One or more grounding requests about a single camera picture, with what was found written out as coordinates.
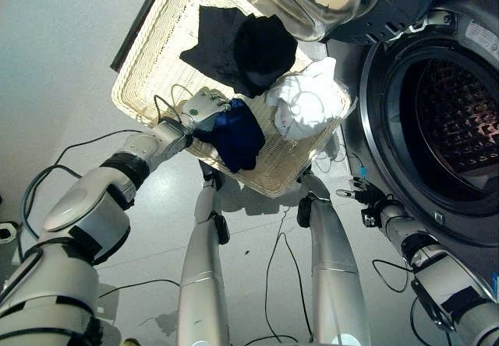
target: washing machine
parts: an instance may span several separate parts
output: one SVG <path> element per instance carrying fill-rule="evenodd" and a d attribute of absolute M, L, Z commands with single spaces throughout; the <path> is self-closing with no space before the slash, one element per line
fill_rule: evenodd
<path fill-rule="evenodd" d="M 499 267 L 499 4 L 426 2 L 410 23 L 399 19 L 404 3 L 390 0 L 394 15 L 385 5 L 330 33 L 335 77 L 358 97 L 342 124 L 345 147 L 353 175 L 362 165 L 491 282 Z"/>

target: wicker basket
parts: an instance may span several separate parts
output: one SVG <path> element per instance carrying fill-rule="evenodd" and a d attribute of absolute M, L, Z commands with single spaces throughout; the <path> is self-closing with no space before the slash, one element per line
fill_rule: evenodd
<path fill-rule="evenodd" d="M 153 102 L 155 94 L 171 102 L 178 110 L 182 101 L 190 98 L 179 87 L 173 89 L 174 95 L 171 95 L 171 87 L 175 83 L 185 86 L 192 93 L 202 87 L 209 87 L 220 90 L 227 98 L 242 98 L 257 118 L 266 140 L 254 170 L 231 173 L 217 151 L 209 143 L 197 139 L 187 150 L 266 196 L 280 196 L 310 158 L 327 142 L 341 120 L 331 122 L 318 136 L 286 142 L 274 126 L 276 108 L 268 107 L 264 97 L 249 99 L 234 95 L 231 87 L 206 77 L 181 61 L 180 53 L 197 44 L 200 5 L 239 7 L 246 15 L 260 15 L 246 0 L 156 0 L 113 86 L 112 100 L 127 115 L 151 127 L 157 119 Z M 308 64 L 310 59 L 298 50 L 292 71 L 299 71 Z M 347 97 L 344 106 L 347 112 L 350 107 Z"/>

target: washing machine drum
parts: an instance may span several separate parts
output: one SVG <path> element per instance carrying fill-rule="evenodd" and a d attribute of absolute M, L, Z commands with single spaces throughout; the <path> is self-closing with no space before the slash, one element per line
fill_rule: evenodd
<path fill-rule="evenodd" d="M 415 212 L 458 239 L 497 245 L 497 37 L 447 14 L 447 27 L 371 49 L 364 130 L 384 177 Z"/>

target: black cloth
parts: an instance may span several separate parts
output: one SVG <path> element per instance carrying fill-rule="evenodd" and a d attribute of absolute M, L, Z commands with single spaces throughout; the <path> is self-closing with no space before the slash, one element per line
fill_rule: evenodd
<path fill-rule="evenodd" d="M 234 57 L 249 95 L 262 94 L 295 64 L 298 43 L 276 16 L 251 14 L 235 36 Z"/>
<path fill-rule="evenodd" d="M 231 172 L 254 169 L 265 144 L 264 134 L 242 99 L 233 98 L 229 103 L 231 110 L 217 116 L 211 132 L 196 131 L 194 136 L 211 143 Z"/>
<path fill-rule="evenodd" d="M 255 97 L 289 71 L 296 46 L 277 16 L 200 6 L 198 44 L 180 58 L 235 93 Z"/>

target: clothing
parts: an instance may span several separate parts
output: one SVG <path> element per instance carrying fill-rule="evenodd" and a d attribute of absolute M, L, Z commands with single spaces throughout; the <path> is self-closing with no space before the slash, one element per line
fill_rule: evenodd
<path fill-rule="evenodd" d="M 211 132 L 198 131 L 194 136 L 211 143 L 231 172 L 254 169 L 265 144 L 264 134 L 242 99 L 234 98 L 229 103 L 231 110 L 218 115 Z"/>
<path fill-rule="evenodd" d="M 296 46 L 277 16 L 200 6 L 198 44 L 180 58 L 235 93 L 255 97 L 289 71 Z"/>
<path fill-rule="evenodd" d="M 290 70 L 297 46 L 276 15 L 247 17 L 235 37 L 234 57 L 249 97 L 262 94 Z"/>
<path fill-rule="evenodd" d="M 346 91 L 334 81 L 335 64 L 333 58 L 314 62 L 269 89 L 266 103 L 278 107 L 274 123 L 284 140 L 315 136 L 344 117 Z"/>

